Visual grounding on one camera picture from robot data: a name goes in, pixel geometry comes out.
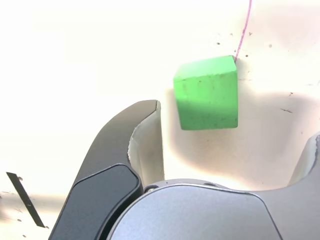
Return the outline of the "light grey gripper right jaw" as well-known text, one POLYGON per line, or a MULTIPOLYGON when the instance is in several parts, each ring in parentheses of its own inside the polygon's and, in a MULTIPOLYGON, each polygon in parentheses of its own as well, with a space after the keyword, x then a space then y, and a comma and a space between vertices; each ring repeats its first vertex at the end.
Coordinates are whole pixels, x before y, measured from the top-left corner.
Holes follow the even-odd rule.
POLYGON ((320 237, 320 136, 306 143, 295 181, 240 191, 198 184, 157 188, 133 202, 110 240, 317 240, 320 237))

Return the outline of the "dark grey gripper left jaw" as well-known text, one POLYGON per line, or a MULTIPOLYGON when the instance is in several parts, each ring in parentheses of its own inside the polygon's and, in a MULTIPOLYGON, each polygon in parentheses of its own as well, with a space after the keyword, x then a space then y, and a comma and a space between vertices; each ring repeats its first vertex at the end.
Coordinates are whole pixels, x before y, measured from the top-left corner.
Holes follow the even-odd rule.
POLYGON ((106 239, 145 187, 164 178, 161 104, 142 100, 114 116, 95 137, 50 239, 106 239))

